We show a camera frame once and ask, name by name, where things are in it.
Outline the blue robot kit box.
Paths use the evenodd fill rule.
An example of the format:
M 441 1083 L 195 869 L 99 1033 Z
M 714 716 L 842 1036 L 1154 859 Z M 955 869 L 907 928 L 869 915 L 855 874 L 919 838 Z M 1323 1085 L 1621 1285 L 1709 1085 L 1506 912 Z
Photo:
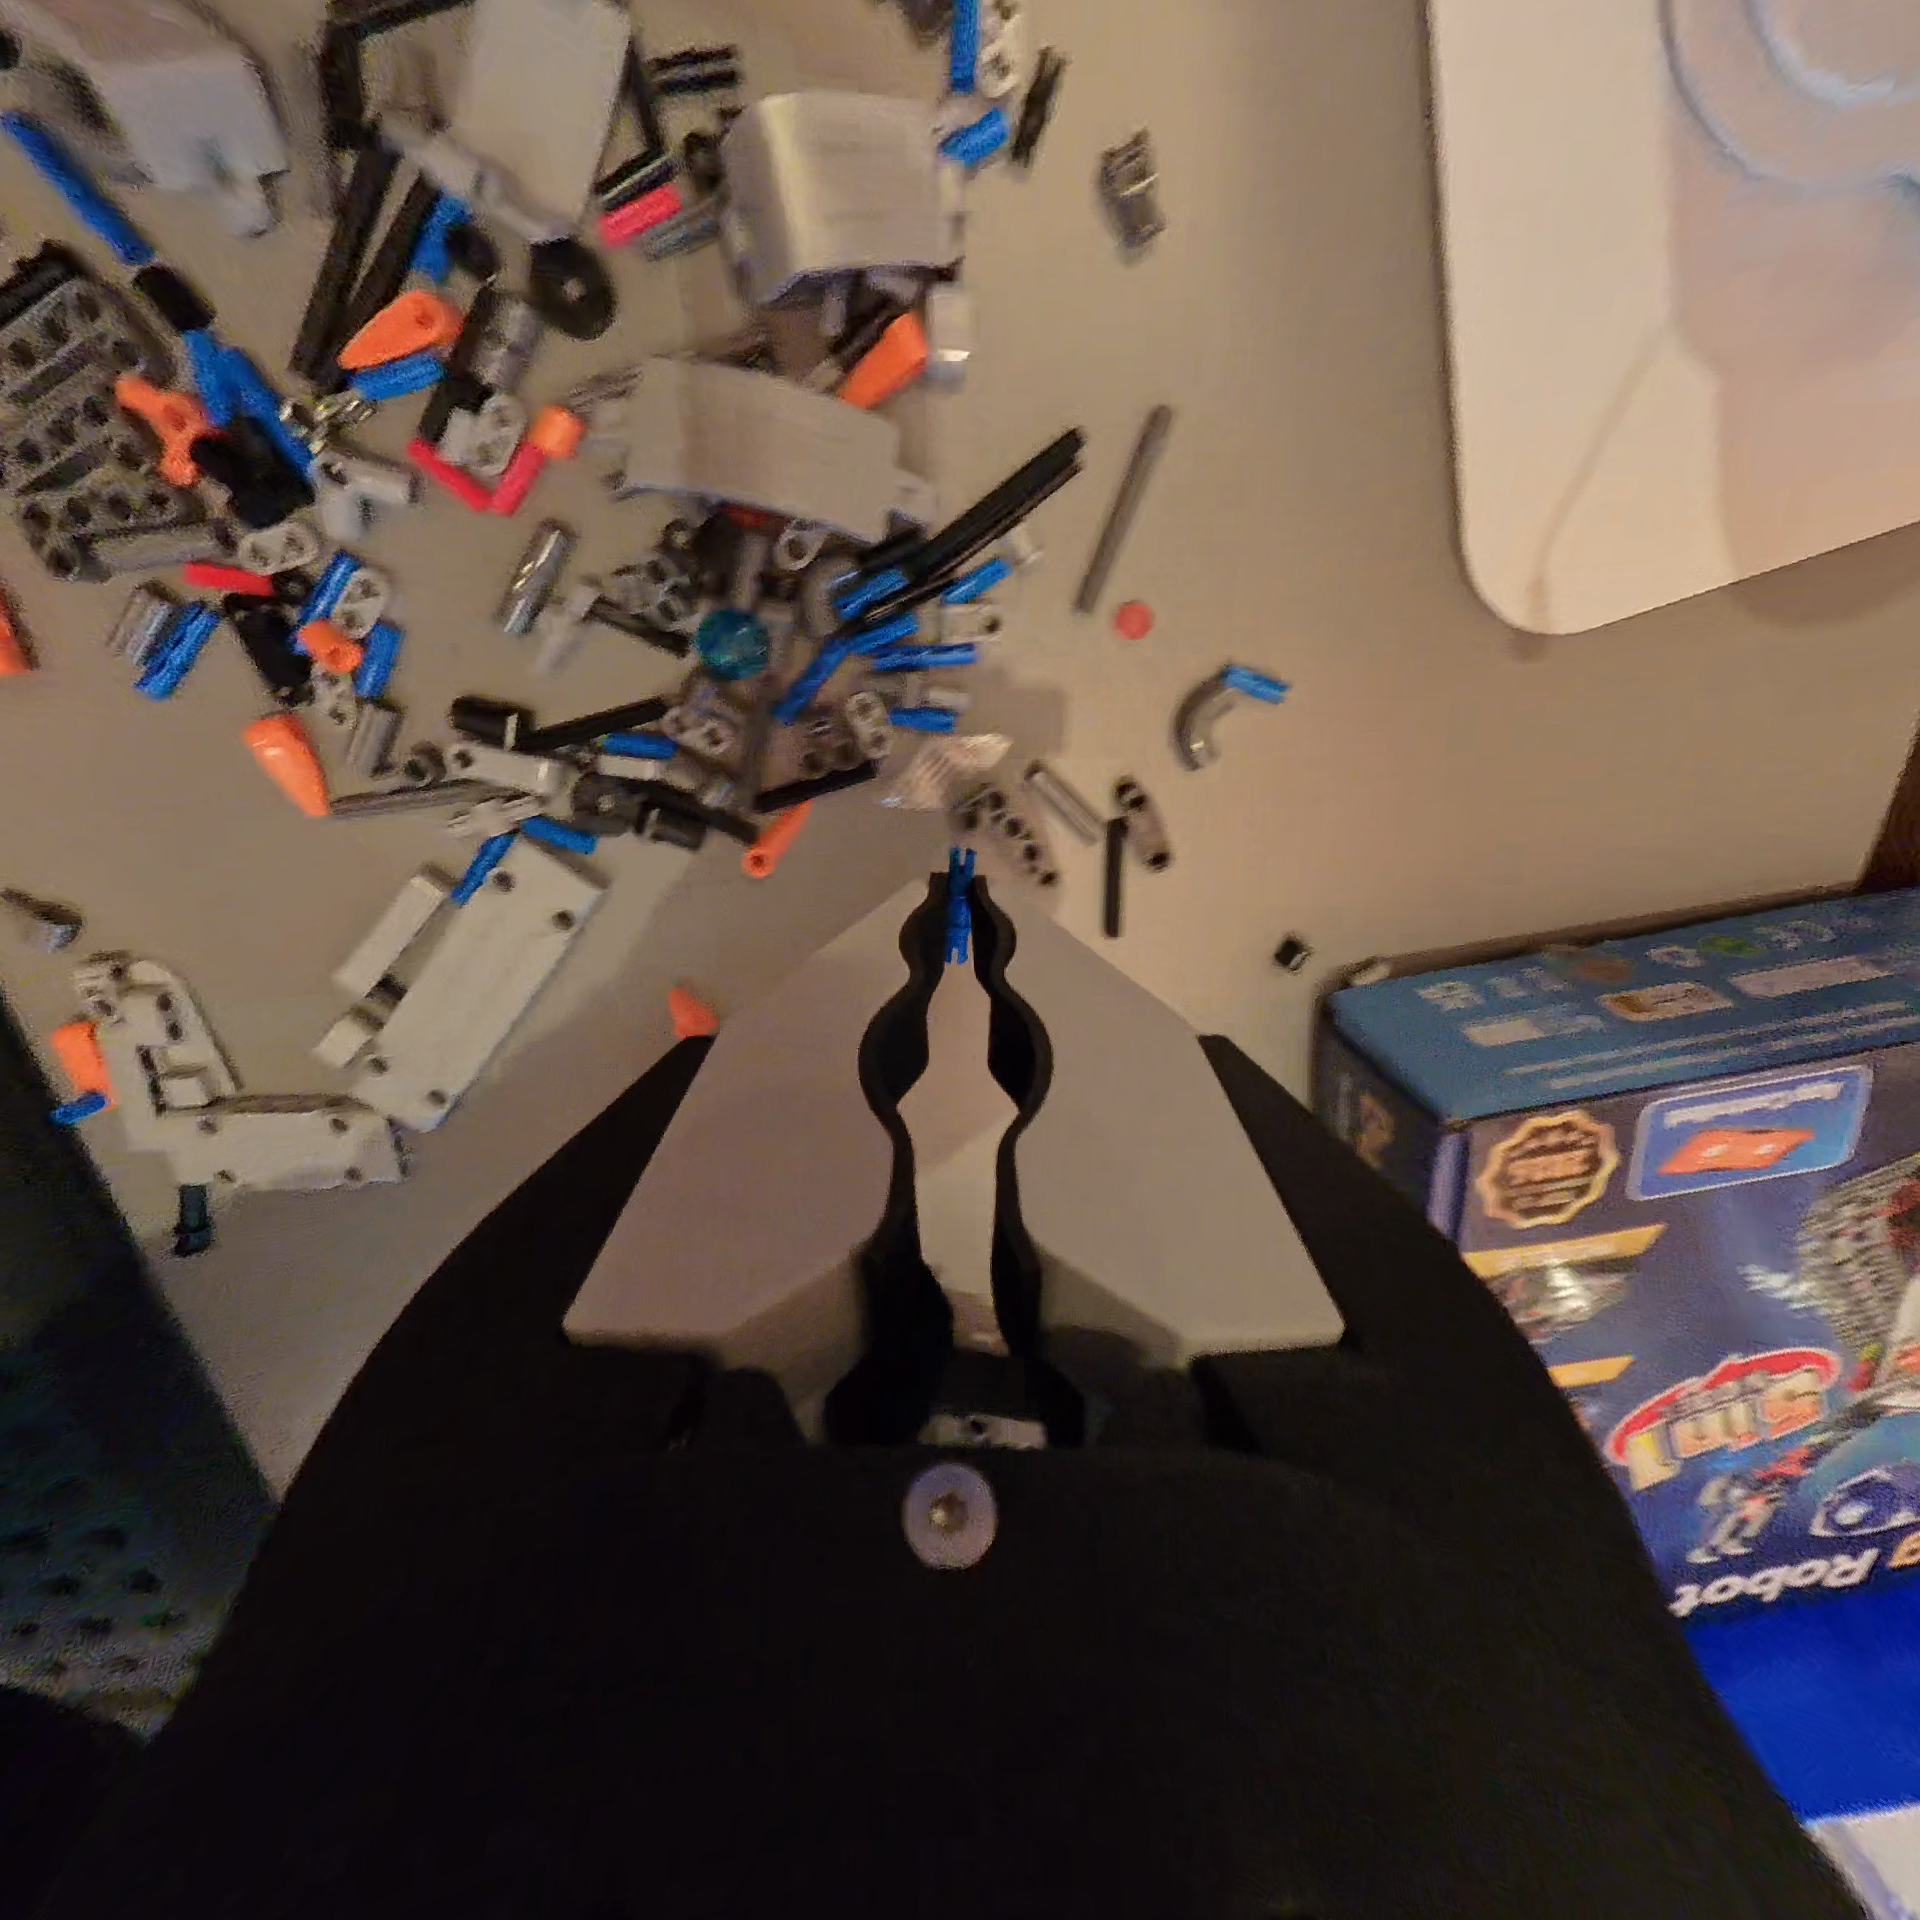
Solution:
M 1915 890 L 1351 984 L 1311 1105 L 1525 1334 L 1676 1617 L 1915 1577 Z

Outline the black perforated panel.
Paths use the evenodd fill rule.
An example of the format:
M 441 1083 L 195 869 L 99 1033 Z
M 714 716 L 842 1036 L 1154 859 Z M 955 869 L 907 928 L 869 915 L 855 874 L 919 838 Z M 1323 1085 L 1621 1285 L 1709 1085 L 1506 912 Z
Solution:
M 145 1740 L 277 1501 L 54 1105 L 5 1008 L 3 1681 Z

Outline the light grey angled panel assembly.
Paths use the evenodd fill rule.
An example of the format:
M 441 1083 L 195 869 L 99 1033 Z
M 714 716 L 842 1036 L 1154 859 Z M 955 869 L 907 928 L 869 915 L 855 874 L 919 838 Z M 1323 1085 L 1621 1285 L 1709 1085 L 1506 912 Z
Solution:
M 393 1121 L 348 1094 L 246 1093 L 177 969 L 99 954 L 74 969 L 86 1065 L 127 1146 L 179 1186 L 318 1194 L 401 1184 L 410 1156 Z

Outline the white book stand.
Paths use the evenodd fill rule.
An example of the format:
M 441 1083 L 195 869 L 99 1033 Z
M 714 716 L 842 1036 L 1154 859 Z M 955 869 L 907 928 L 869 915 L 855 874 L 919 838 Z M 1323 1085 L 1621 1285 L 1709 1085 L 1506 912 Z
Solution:
M 1572 636 L 1918 516 L 1918 5 L 1423 9 L 1457 526 Z

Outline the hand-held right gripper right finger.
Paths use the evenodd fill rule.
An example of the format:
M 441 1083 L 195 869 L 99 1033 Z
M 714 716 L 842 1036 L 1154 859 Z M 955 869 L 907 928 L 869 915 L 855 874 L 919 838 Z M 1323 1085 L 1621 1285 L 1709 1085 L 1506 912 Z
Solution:
M 966 1272 L 1057 1442 L 1203 1361 L 1332 1353 L 1346 1322 L 1194 1026 L 1046 909 L 969 902 Z

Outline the pile of plastic building pieces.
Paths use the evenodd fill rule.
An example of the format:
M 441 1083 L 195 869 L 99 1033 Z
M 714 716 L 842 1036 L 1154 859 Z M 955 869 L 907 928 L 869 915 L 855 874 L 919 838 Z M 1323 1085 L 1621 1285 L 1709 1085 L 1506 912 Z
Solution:
M 947 100 L 894 5 L 449 5 L 369 50 L 389 168 L 369 238 L 334 234 L 353 158 L 319 128 L 319 5 L 5 5 L 5 112 L 30 116 L 127 212 L 99 236 L 5 136 L 5 241 L 77 256 L 79 313 L 5 347 L 5 585 L 36 666 L 5 683 L 5 883 L 83 912 L 79 952 L 127 948 L 214 977 L 319 977 L 396 885 L 547 814 L 586 827 L 533 838 L 550 867 L 596 869 L 599 916 L 697 916 L 710 899 L 754 941 L 941 867 L 943 798 L 887 800 L 874 774 L 814 810 L 790 880 L 747 878 L 753 805 L 833 780 L 858 746 L 807 742 L 810 716 L 869 676 L 853 656 L 794 724 L 693 717 L 714 682 L 694 630 L 735 588 L 735 550 L 801 577 L 833 629 L 833 577 L 884 581 L 911 560 L 869 547 L 961 521 L 932 577 L 973 573 L 1017 518 L 1041 560 L 1003 566 L 998 640 L 949 640 L 921 608 L 891 654 L 969 644 L 961 730 L 1069 748 L 1094 810 L 1107 778 L 1158 803 L 1170 853 L 1132 878 L 1132 965 L 1254 944 L 1268 922 L 1260 774 L 1185 774 L 1158 742 L 1188 666 L 1254 654 L 1218 612 L 1217 538 L 1253 505 L 1235 476 L 1251 344 L 1235 291 L 1258 186 L 1260 5 L 1037 5 L 1065 54 L 1033 168 L 975 124 L 1009 105 Z M 116 404 L 145 376 L 217 408 L 191 355 L 135 289 L 155 250 L 191 317 L 210 307 L 213 373 L 244 353 L 258 412 L 319 394 L 290 364 L 300 321 L 355 336 L 359 281 L 415 188 L 468 188 L 474 273 L 425 285 L 482 344 L 422 344 L 438 382 L 375 400 L 342 377 L 315 462 L 359 480 L 335 547 L 375 570 L 401 629 L 397 688 L 363 721 L 342 676 L 268 723 L 269 685 L 223 629 L 179 691 L 107 642 L 135 585 L 241 570 L 230 496 L 163 483 L 163 441 Z M 529 701 L 529 730 L 641 696 L 658 752 L 455 742 L 441 784 L 505 796 L 359 808 L 355 732 L 389 726 L 397 763 L 450 732 L 458 698 Z

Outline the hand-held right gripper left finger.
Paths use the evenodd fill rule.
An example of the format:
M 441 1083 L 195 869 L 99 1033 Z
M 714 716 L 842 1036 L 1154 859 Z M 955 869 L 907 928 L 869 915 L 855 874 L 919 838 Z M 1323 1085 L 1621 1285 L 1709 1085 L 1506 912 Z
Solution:
M 894 1176 L 858 1052 L 909 984 L 911 880 L 723 1020 L 563 1316 L 582 1352 L 690 1356 L 781 1388 L 810 1441 L 862 1352 L 858 1254 Z

